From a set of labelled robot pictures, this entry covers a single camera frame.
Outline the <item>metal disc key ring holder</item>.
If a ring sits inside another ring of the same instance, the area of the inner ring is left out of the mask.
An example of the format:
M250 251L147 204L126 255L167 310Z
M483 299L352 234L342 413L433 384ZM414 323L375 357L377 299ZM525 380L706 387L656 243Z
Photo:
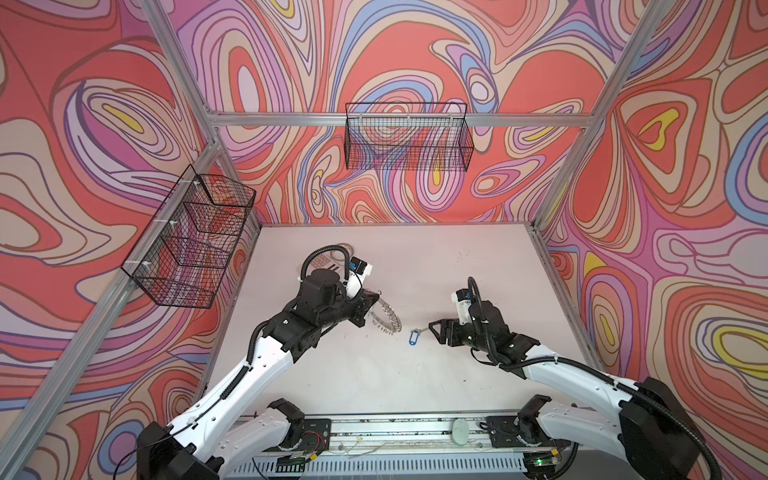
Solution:
M402 331L402 322L391 305L379 297L366 314L368 321L388 335Z

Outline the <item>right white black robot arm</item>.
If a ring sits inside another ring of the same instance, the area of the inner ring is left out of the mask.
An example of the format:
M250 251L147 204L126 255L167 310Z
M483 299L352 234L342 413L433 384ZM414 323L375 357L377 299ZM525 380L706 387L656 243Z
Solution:
M457 317L428 325L439 344L467 347L472 356L484 354L483 365L548 386L576 402L565 405L536 394L512 419L488 419L491 435L529 447L557 441L588 446L626 461L643 479L686 479L699 460L710 478L722 478L703 434L664 382L604 373L512 331L501 311L482 298L473 278L453 293L452 301Z

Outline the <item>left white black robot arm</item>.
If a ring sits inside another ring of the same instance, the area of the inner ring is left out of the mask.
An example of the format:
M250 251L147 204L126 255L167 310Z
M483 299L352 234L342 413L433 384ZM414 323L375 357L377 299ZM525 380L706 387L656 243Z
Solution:
M267 386L341 322L363 327L379 294L364 286L371 265L341 246L325 246L301 265L297 295L260 323L245 357L167 425L153 422L137 439L139 479L223 479L270 448L302 441L303 412L278 399L252 420L239 418Z

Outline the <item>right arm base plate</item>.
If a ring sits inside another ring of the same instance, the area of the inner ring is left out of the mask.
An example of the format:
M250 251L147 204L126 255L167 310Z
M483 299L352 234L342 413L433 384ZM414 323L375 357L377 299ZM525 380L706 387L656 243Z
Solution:
M493 448L566 448L572 445L568 440L525 434L517 425L516 415L488 416L478 426L489 436Z

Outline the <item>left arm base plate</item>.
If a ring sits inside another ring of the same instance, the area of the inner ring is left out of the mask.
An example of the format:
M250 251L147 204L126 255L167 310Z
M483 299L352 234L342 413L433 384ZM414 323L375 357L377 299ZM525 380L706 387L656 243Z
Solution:
M295 419L262 415L243 424L248 446L255 454L262 452L321 453L330 443L329 419Z

